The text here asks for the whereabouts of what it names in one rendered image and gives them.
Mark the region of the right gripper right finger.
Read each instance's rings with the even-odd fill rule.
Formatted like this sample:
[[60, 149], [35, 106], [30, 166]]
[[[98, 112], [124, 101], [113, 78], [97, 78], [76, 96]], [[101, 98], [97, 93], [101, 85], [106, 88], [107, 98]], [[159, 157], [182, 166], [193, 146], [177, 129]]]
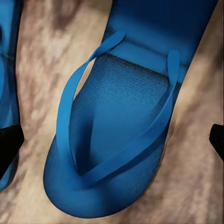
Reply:
[[224, 162], [224, 126], [214, 124], [210, 132], [209, 140]]

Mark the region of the sandal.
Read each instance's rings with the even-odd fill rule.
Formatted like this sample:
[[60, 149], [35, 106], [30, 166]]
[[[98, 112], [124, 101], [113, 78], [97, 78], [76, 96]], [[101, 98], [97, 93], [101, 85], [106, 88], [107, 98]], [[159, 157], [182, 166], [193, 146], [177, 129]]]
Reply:
[[59, 210], [105, 217], [145, 192], [217, 2], [112, 0], [101, 45], [70, 77], [59, 103], [43, 172], [44, 191]]
[[[0, 0], [0, 129], [19, 123], [14, 85], [14, 47], [21, 0]], [[18, 153], [0, 180], [0, 192], [11, 182]]]

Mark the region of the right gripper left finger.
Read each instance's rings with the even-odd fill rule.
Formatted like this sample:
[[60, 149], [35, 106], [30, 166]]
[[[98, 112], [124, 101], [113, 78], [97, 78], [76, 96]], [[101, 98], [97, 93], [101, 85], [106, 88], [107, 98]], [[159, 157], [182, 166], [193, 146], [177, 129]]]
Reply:
[[0, 180], [24, 143], [20, 124], [0, 129]]

